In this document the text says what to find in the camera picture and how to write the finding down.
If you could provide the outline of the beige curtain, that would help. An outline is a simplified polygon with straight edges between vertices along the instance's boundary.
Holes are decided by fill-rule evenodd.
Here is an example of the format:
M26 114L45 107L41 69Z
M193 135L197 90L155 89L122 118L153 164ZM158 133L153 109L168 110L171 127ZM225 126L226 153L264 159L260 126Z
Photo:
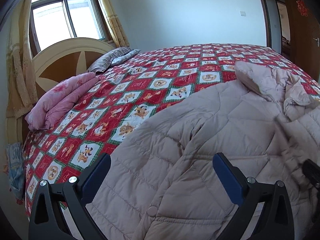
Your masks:
M111 0L98 0L98 3L101 7L105 22L115 45L117 47L129 47L130 44L127 40L127 36L121 25L119 17L113 8Z
M10 21L7 47L7 117L18 119L38 101L35 69L29 40L31 0L21 0Z

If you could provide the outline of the window with dark frame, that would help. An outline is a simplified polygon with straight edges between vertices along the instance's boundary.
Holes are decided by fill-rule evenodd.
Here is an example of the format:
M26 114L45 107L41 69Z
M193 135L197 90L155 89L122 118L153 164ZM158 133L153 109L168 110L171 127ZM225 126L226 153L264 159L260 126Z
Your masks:
M33 54L70 38L111 42L98 0L31 0Z

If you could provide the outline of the pink folded blanket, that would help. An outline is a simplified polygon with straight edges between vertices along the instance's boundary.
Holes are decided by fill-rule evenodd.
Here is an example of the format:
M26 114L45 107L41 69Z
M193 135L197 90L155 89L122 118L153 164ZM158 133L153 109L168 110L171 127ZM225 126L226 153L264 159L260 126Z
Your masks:
M95 73L84 73L56 85L26 115L28 128L31 131L52 128L98 81Z

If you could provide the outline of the striped grey pillow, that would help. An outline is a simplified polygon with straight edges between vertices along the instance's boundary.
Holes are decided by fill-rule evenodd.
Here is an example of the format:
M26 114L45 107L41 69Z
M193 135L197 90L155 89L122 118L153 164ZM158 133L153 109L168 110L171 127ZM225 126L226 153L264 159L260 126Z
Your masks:
M124 63L125 61L131 59L139 53L139 49L131 49L130 47L116 48L95 60L90 65L87 72L103 73L107 71L109 68Z

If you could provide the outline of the blue printed bag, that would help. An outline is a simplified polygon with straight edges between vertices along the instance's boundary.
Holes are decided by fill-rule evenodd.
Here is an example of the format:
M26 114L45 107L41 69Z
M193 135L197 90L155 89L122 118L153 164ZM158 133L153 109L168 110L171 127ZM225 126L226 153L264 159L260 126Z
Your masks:
M9 186L15 198L23 200L24 195L24 157L20 142L8 144L5 149L8 167Z

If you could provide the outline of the cream and brown headboard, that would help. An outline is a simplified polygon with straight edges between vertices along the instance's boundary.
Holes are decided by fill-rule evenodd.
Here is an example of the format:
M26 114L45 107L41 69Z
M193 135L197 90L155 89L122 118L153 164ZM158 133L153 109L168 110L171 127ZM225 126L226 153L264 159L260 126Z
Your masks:
M114 48L93 38L70 38L57 42L33 58L38 97L61 81L85 73L101 55Z

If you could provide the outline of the left beige curtain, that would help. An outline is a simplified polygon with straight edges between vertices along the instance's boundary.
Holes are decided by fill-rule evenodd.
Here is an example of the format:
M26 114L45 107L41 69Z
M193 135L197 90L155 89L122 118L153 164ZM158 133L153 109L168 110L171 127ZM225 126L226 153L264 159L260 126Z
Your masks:
M7 117L18 119L38 101L35 69L29 40L31 0L21 0L10 21L7 47Z

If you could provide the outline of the brown door frame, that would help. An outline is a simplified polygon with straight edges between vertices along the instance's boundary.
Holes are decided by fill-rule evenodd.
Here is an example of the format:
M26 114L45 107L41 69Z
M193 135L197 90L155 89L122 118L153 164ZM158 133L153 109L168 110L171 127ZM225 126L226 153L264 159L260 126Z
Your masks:
M261 6L264 13L265 19L265 28L266 28L266 44L268 47L272 47L272 33L271 33L271 24L270 24L270 17L268 13L267 3L266 0L261 0Z

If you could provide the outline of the right beige curtain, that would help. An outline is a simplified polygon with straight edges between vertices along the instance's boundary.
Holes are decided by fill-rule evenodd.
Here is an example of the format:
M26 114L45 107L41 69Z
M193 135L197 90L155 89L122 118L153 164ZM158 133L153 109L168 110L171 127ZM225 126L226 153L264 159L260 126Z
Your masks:
M119 17L113 8L111 0L98 0L98 3L101 7L105 22L115 45L117 47L129 47L130 44L127 40L127 36L121 25Z

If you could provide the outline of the red patterned bed sheet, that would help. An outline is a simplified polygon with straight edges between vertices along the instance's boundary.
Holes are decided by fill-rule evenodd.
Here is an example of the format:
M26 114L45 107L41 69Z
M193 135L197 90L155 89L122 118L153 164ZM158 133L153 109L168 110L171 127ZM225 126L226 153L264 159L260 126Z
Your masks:
M189 95L235 79L236 61L283 68L319 99L319 84L273 49L247 44L196 44L139 53L109 66L82 96L58 109L48 129L25 140L25 209L30 214L42 179L61 183L97 155L112 153L137 125Z

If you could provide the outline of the red paper door decoration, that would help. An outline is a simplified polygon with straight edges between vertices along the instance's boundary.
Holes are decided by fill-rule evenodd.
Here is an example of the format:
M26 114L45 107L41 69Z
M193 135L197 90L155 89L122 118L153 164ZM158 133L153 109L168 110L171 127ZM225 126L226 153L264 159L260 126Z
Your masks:
M297 0L296 3L297 3L297 8L298 8L299 13L304 17L308 17L309 9L306 7L304 1Z

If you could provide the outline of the brown wooden door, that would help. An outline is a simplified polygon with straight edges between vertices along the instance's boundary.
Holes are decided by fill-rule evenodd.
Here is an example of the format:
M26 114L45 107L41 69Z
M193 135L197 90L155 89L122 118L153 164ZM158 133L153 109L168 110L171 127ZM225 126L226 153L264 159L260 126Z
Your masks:
M302 16L297 0L284 0L290 25L291 61L319 80L319 47L313 38L319 37L319 23L311 10L308 17Z

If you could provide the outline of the pale pink quilted puffer jacket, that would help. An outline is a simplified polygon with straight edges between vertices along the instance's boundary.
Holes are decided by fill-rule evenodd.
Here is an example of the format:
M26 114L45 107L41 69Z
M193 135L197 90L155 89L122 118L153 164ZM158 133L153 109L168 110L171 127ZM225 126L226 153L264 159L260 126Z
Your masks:
M108 239L216 239L236 211L213 169L223 153L244 175L284 182L295 239L311 228L319 101L284 69L235 64L236 79L191 94L126 136L87 210Z

